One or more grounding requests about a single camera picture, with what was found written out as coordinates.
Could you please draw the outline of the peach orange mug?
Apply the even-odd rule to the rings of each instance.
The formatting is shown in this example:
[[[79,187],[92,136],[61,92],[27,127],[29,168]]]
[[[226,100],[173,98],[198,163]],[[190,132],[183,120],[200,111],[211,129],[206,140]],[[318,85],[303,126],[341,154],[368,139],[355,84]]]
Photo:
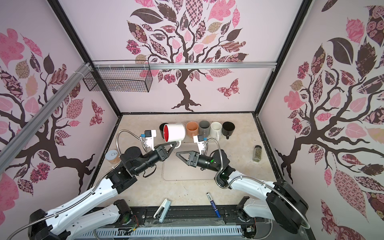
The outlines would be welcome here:
[[[199,124],[197,122],[188,122],[186,125],[187,136],[193,138],[199,135]]]

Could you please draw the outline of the grey mug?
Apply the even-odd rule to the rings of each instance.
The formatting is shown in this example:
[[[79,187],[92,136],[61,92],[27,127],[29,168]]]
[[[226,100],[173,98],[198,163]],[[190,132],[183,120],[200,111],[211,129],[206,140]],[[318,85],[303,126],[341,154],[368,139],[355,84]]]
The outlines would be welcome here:
[[[202,135],[203,138],[208,138],[210,135],[211,123],[209,121],[203,120],[199,122],[199,135]]]

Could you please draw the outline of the black mug white base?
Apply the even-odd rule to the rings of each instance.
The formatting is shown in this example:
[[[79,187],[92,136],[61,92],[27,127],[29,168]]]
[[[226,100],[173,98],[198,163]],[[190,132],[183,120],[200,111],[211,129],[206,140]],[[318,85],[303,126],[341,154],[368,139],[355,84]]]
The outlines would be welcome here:
[[[224,122],[222,124],[222,135],[228,140],[233,134],[236,126],[232,122]]]

